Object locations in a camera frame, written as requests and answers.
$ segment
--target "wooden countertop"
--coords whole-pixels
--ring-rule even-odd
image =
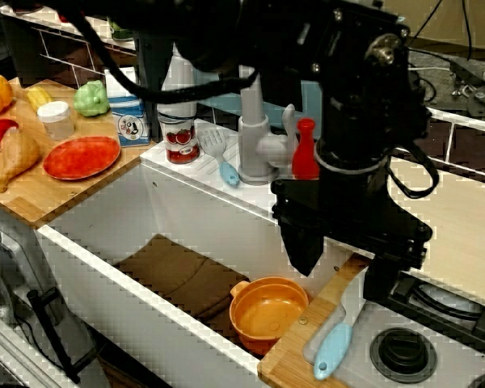
[[[33,136],[40,145],[41,157],[34,167],[14,178],[6,192],[0,193],[0,207],[16,216],[30,227],[39,228],[55,217],[71,209],[112,182],[140,162],[140,155],[152,145],[122,148],[120,157],[107,170],[89,179],[63,181],[51,178],[43,170],[43,160],[49,152],[63,141],[83,136],[108,136],[118,139],[111,112],[98,117],[84,117],[73,110],[75,89],[57,82],[44,80],[42,86],[54,100],[66,101],[72,110],[75,133],[63,141],[51,140],[36,113],[27,101],[27,92],[19,80],[10,81],[15,92],[15,101],[0,118],[10,118],[19,123],[20,129]],[[3,161],[0,152],[0,171]]]
[[[341,295],[352,278],[369,264],[358,254],[332,277],[320,294],[307,306],[302,316],[279,339],[259,363],[259,378],[272,388],[348,388],[333,377],[320,382],[314,378],[313,366],[305,361],[304,346],[330,313],[339,305]]]
[[[410,188],[428,187],[422,166],[399,159],[391,166]],[[435,191],[421,200],[408,199],[389,182],[391,197],[433,229],[422,269],[410,274],[485,306],[485,184],[440,175]]]

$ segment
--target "white cup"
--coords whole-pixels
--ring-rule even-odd
[[[38,108],[38,119],[44,124],[48,136],[55,141],[66,139],[74,133],[70,107],[63,101],[53,101]]]

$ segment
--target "orange pot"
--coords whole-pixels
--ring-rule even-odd
[[[306,291],[282,277],[242,281],[230,292],[232,326],[242,344],[260,355],[269,352],[309,305]]]

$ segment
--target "pot handle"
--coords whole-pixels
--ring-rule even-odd
[[[240,293],[241,291],[243,291],[243,289],[245,289],[250,283],[248,283],[247,281],[243,280],[243,281],[240,281],[238,282],[231,290],[230,290],[230,294],[232,295],[232,297],[237,297],[237,294]]]

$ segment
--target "spatula handle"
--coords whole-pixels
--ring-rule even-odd
[[[230,186],[237,186],[239,184],[239,174],[234,166],[228,162],[219,163],[219,173],[223,180]]]
[[[352,326],[345,322],[338,323],[325,337],[314,359],[314,376],[317,380],[325,380],[340,366],[351,338]]]

